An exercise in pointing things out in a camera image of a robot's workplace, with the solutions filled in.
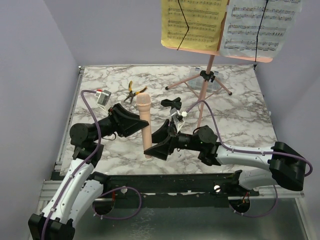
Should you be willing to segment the black microphone stand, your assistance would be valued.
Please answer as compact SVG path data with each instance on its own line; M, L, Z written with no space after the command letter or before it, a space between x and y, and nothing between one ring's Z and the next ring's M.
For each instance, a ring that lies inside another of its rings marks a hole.
M163 107L170 107L170 110L173 108L176 108L177 110L180 110L182 107L181 98L177 97L174 100L164 99L160 103Z

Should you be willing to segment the pink toy microphone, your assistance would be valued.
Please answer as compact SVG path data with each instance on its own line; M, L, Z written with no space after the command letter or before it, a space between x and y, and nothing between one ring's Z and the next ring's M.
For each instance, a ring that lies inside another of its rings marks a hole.
M143 92L136 96L136 106L139 111L139 118L148 122L148 126L141 130L144 151L152 147L151 105L151 97L148 93Z

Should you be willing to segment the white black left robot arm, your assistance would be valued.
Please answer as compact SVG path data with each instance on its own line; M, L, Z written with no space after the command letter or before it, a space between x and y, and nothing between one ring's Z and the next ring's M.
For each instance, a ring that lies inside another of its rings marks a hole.
M108 116L94 123L76 123L69 131L74 146L73 159L56 193L41 211L28 220L34 240L71 240L81 217L98 197L110 194L108 176L94 171L102 157L103 137L117 134L128 137L149 126L139 115L119 103L108 110Z

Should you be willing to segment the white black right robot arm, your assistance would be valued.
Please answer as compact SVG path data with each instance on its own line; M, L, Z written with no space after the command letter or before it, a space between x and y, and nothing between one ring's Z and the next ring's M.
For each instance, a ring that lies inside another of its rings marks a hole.
M153 146L144 150L144 154L161 160L166 160L174 150L190 150L198 152L198 159L207 166L250 167L249 171L237 171L236 180L230 183L230 191L236 196L271 185L296 192L304 188L306 160L284 142L257 148L225 145L207 125L186 134L177 131L169 120L151 138Z

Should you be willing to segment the yellow sheet music page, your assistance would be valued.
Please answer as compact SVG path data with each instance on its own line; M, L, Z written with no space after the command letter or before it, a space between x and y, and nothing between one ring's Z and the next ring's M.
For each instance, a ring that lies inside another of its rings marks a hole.
M176 50L217 51L227 0L162 0L161 44Z

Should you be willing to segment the white paper sheet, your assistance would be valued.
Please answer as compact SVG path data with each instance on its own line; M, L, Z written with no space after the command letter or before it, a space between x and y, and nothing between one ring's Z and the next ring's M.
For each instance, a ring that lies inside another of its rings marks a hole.
M272 61L281 51L302 5L301 0L231 0L220 55Z

